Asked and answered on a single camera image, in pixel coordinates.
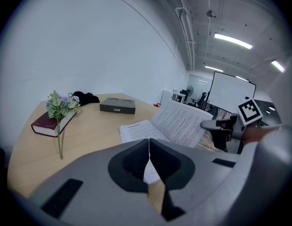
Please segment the black slot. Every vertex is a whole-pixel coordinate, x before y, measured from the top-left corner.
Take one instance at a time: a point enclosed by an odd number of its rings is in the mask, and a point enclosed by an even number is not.
[[[82,181],[76,179],[67,180],[41,209],[49,215],[59,218],[82,184]]]
[[[226,166],[226,167],[230,167],[230,168],[233,168],[236,164],[236,162],[234,162],[234,161],[227,161],[227,160],[223,160],[220,158],[215,158],[212,162],[219,164],[219,165]]]

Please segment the ceiling light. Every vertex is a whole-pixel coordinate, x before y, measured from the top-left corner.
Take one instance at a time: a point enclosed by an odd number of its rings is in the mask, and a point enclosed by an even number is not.
[[[210,66],[205,66],[205,68],[212,69],[212,70],[217,70],[219,72],[223,72],[223,70],[216,69],[216,68],[213,68],[213,67],[210,67]]]
[[[284,71],[285,71],[285,69],[276,61],[276,60],[273,60],[272,61],[272,64],[274,65],[274,66],[276,66],[277,67],[277,69],[278,70],[280,70],[282,73],[284,73]]]
[[[225,35],[222,35],[222,34],[219,34],[219,33],[215,33],[214,37],[216,39],[226,40],[226,41],[229,41],[229,42],[232,42],[232,43],[235,43],[235,44],[239,44],[239,45],[241,45],[243,47],[246,47],[248,49],[251,49],[253,47],[251,44],[242,42],[240,40],[237,40],[237,39],[234,39],[234,38],[231,38],[229,36],[225,36]]]
[[[249,81],[247,81],[247,80],[245,80],[245,79],[243,79],[243,78],[241,78],[241,77],[239,77],[239,76],[235,76],[236,78],[239,78],[239,79],[241,79],[241,80],[243,80],[243,81],[246,81],[246,82],[249,82]]]

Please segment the person's hand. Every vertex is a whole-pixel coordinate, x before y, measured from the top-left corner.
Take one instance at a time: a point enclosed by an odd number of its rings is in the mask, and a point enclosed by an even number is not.
[[[242,135],[242,140],[244,144],[248,144],[250,142],[257,142],[261,141],[261,139],[270,131],[278,129],[277,127],[272,127],[272,128],[262,128],[262,127],[247,127]]]

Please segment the flower stem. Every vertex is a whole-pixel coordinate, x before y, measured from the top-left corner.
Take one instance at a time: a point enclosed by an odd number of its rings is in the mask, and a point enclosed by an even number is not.
[[[62,156],[62,150],[61,150],[61,146],[60,146],[60,122],[57,123],[57,130],[58,130],[57,138],[58,138],[59,155],[60,155],[60,159],[62,160],[63,156]]]

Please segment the red book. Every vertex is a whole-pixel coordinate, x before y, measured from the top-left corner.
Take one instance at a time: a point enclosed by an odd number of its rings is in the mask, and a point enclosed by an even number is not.
[[[70,111],[60,122],[60,133],[68,124],[68,122],[76,114],[74,110]],[[49,118],[48,112],[45,112],[40,118],[31,124],[33,131],[37,134],[57,137],[57,120],[55,118]]]

